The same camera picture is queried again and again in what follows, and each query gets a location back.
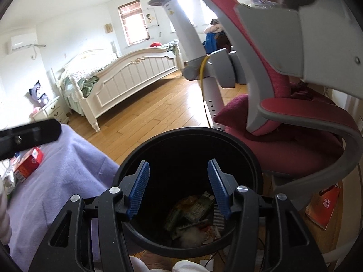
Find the left hand in white glove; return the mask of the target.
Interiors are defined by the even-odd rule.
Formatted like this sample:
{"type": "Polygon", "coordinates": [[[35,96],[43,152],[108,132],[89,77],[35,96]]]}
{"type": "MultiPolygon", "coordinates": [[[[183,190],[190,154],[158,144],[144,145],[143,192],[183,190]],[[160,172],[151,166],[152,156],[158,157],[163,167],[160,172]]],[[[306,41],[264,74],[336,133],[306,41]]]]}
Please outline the left hand in white glove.
{"type": "Polygon", "coordinates": [[[12,236],[10,216],[7,212],[7,195],[5,194],[3,181],[0,181],[0,238],[3,245],[8,245],[12,236]]]}

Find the right hand in white glove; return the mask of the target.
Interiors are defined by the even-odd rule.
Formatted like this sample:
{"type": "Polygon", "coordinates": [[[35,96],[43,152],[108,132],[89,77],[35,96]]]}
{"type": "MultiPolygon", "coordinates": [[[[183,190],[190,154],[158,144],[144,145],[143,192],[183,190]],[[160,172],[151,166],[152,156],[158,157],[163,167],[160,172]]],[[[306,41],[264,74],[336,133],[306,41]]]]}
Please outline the right hand in white glove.
{"type": "Polygon", "coordinates": [[[138,258],[134,255],[130,255],[130,262],[133,267],[133,271],[160,271],[160,272],[198,272],[208,271],[202,265],[191,262],[189,260],[181,260],[173,264],[171,259],[162,257],[157,254],[153,254],[150,251],[145,250],[141,257],[138,258]]]}

